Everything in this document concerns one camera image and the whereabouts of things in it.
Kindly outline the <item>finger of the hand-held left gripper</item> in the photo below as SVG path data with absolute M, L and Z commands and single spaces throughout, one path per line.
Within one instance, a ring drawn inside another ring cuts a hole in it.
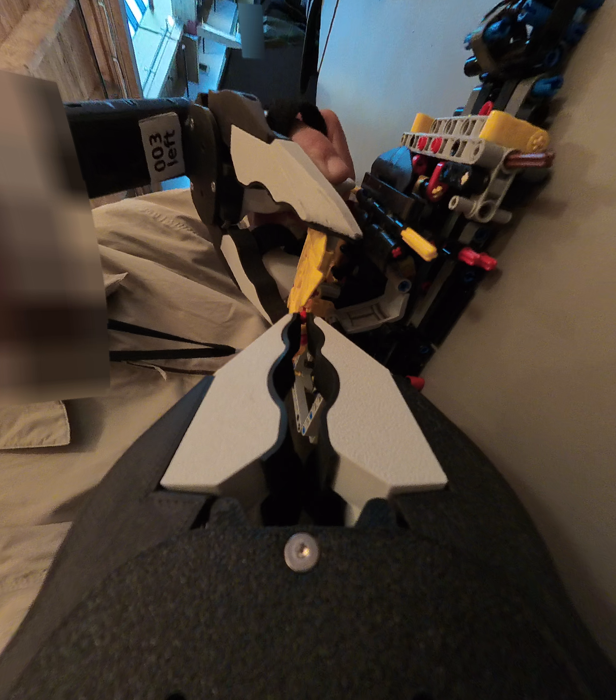
M 265 267 L 253 234 L 232 227 L 221 238 L 221 253 L 239 289 L 264 319 L 273 325 L 287 312 L 277 281 Z
M 311 228 L 348 240 L 363 233 L 341 195 L 293 141 L 266 143 L 231 127 L 230 153 L 243 186 L 241 215 L 293 211 Z

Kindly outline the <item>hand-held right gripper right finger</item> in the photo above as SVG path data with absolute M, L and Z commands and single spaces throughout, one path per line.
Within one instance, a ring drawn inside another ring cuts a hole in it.
M 351 340 L 316 319 L 321 354 L 339 389 L 325 424 L 338 463 L 333 490 L 360 514 L 374 498 L 441 489 L 447 477 L 391 372 Z

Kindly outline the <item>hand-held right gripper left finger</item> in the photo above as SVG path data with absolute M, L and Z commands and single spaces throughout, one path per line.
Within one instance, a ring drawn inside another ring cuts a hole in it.
M 274 380 L 299 334 L 299 318 L 283 318 L 216 372 L 161 479 L 164 489 L 235 498 L 246 511 L 261 503 L 263 467 L 288 422 Z

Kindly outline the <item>yellow toy fender subassembly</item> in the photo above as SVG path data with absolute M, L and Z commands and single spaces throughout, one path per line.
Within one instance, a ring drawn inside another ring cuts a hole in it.
M 328 282 L 331 268 L 340 255 L 343 243 L 343 239 L 336 235 L 308 229 L 298 260 L 293 287 L 288 294 L 289 312 L 306 311 L 322 319 L 328 319 L 334 315 L 334 303 L 323 299 L 319 288 Z

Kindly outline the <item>grey angled toy beam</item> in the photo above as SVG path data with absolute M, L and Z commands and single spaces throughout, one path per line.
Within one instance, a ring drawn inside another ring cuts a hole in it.
M 317 445 L 324 399 L 316 388 L 316 355 L 309 345 L 306 311 L 301 311 L 297 317 L 300 320 L 300 346 L 293 357 L 292 389 L 295 424 L 300 438 L 311 445 Z

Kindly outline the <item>yellow toy car chassis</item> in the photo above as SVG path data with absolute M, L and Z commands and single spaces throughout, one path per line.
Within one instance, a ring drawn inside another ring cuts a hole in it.
M 493 1 L 463 40 L 468 99 L 418 113 L 354 194 L 363 240 L 332 271 L 329 320 L 392 373 L 417 379 L 497 269 L 495 239 L 548 180 L 549 114 L 603 1 Z

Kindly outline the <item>person's left hand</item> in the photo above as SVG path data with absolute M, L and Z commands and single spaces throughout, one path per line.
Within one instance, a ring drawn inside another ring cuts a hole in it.
M 355 179 L 355 167 L 348 148 L 344 129 L 338 115 L 330 109 L 320 110 L 327 134 L 309 126 L 301 113 L 291 130 L 291 139 L 298 144 L 330 183 L 338 187 L 348 179 Z

